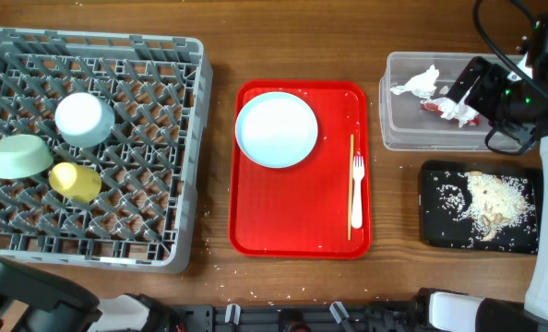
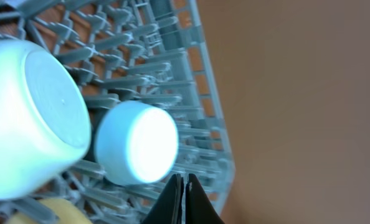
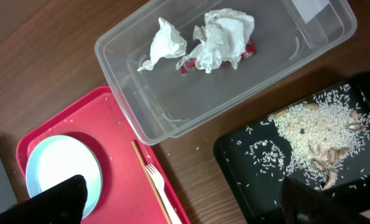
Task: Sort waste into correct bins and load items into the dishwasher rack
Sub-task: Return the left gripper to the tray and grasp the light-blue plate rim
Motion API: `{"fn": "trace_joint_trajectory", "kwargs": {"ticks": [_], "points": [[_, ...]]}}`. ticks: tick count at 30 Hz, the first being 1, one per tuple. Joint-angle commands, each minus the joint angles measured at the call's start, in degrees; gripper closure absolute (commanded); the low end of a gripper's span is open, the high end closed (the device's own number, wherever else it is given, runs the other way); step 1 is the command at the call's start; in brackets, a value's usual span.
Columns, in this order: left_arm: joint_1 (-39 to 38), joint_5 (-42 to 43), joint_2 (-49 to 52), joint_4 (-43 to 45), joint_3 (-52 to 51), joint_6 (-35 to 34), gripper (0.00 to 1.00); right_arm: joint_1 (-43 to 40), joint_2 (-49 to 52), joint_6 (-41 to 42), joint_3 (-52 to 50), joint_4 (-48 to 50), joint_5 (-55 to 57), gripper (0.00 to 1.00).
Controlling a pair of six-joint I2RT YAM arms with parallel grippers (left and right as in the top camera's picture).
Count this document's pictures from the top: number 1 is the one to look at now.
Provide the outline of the green saucer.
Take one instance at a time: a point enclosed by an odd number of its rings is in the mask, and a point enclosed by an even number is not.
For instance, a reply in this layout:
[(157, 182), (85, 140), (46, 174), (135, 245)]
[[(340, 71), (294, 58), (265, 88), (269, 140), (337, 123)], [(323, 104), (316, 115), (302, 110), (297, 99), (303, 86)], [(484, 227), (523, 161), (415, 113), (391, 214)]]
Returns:
[(48, 169), (54, 157), (45, 141), (34, 135), (0, 139), (0, 179), (20, 179)]

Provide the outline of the red snack wrapper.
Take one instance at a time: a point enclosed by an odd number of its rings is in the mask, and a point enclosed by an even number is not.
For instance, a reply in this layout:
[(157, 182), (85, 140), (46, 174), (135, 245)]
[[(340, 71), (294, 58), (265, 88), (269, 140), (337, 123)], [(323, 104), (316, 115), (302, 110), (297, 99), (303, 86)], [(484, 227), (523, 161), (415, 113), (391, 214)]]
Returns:
[[(425, 111), (428, 111), (428, 112), (438, 113), (440, 115), (443, 114), (443, 112), (439, 109), (438, 105), (433, 103), (432, 101), (422, 101), (421, 102), (421, 109), (425, 110)], [(480, 124), (480, 122), (481, 122), (480, 117), (475, 116), (472, 120), (469, 120), (466, 123), (466, 125), (478, 126)]]

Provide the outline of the white tissue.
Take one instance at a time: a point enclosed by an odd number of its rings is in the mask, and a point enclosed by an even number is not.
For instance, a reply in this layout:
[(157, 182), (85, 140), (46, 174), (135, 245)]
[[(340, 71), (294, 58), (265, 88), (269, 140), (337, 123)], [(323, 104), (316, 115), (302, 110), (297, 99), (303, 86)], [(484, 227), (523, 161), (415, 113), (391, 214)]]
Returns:
[(431, 65), (425, 72), (410, 78), (405, 85), (393, 87), (390, 91), (395, 95), (411, 92), (418, 98), (428, 100), (435, 94), (438, 77), (439, 70)]
[(459, 128), (463, 126), (476, 126), (480, 122), (479, 113), (466, 105), (463, 101), (454, 102), (447, 97), (449, 87), (444, 86), (438, 91), (437, 99), (429, 100), (434, 110), (440, 114), (442, 119), (455, 121)]

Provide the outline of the small light blue bowl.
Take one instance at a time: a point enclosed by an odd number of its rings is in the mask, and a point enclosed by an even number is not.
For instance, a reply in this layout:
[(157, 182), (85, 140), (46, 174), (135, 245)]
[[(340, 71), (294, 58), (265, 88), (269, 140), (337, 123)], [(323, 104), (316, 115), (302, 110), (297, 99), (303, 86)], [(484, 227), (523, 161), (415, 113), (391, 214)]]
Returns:
[(54, 121), (66, 143), (78, 148), (91, 148), (112, 133), (115, 115), (113, 108), (100, 98), (76, 92), (58, 103)]

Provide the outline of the yellow cup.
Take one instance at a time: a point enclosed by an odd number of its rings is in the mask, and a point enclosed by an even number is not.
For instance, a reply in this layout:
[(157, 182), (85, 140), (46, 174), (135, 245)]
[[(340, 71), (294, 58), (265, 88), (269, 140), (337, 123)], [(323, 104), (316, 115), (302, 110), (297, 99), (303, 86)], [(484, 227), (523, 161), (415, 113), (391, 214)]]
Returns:
[(82, 203), (89, 203), (96, 198), (102, 186), (101, 177), (96, 171), (71, 162), (56, 164), (48, 180), (54, 191)]

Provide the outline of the food scraps and rice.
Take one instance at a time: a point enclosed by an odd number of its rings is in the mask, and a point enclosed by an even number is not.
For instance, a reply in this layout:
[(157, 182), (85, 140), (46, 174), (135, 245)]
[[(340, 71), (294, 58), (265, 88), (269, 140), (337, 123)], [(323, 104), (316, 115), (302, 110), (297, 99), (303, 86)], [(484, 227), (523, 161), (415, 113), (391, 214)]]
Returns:
[(490, 242), (536, 214), (525, 178), (471, 171), (447, 172), (445, 179), (435, 186), (438, 209), (455, 222), (469, 220), (476, 240)]

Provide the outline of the wooden chopstick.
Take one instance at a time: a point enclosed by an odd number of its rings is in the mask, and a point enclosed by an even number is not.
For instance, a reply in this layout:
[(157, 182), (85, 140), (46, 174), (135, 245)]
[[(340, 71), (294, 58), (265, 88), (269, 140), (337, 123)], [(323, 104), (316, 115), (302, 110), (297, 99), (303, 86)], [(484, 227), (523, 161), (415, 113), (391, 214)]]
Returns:
[(351, 209), (353, 196), (353, 158), (354, 158), (354, 134), (350, 135), (350, 154), (349, 154), (349, 194), (348, 194), (348, 220), (347, 220), (347, 238), (351, 241)]

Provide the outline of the white plastic fork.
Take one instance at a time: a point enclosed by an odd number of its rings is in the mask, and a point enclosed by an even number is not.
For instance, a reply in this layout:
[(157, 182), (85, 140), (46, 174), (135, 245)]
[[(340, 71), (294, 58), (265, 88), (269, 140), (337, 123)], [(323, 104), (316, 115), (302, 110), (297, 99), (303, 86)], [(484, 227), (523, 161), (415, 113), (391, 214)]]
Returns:
[(352, 207), (351, 207), (351, 226), (354, 229), (360, 229), (363, 226), (363, 206), (362, 206), (362, 180), (364, 178), (363, 156), (356, 155), (353, 159), (352, 179)]

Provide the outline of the large light blue plate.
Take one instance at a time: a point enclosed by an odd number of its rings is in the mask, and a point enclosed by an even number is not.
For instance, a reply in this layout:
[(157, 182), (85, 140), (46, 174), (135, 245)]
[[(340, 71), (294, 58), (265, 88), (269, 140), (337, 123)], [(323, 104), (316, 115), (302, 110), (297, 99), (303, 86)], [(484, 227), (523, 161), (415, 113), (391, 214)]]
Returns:
[(288, 92), (273, 91), (246, 103), (234, 130), (237, 145), (248, 159), (281, 169), (301, 162), (312, 152), (319, 128), (305, 101)]

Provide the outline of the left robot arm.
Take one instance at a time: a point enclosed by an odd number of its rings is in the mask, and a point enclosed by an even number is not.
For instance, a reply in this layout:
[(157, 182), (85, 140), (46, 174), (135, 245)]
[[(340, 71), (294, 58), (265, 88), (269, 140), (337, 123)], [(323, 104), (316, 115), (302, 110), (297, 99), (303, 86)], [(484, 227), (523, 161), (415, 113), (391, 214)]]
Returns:
[[(0, 178), (31, 177), (54, 162), (37, 136), (0, 138)], [(0, 256), (0, 329), (12, 302), (27, 305), (15, 331), (185, 331), (182, 316), (143, 294), (99, 300), (77, 283)]]

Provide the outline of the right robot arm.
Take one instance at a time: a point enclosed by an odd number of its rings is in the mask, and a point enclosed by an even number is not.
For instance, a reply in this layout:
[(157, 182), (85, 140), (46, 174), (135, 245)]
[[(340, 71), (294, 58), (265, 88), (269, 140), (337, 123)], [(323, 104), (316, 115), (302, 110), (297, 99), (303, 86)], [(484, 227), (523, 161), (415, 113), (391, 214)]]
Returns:
[(519, 154), (540, 146), (543, 199), (537, 261), (524, 302), (432, 290), (425, 298), (425, 318), (429, 326), (444, 331), (548, 331), (548, 13), (531, 19), (532, 35), (520, 47), (525, 65), (518, 67), (483, 29), (480, 7), (473, 8), (473, 23), (501, 62), (472, 58), (447, 98), (486, 117), (493, 132), (519, 143)]

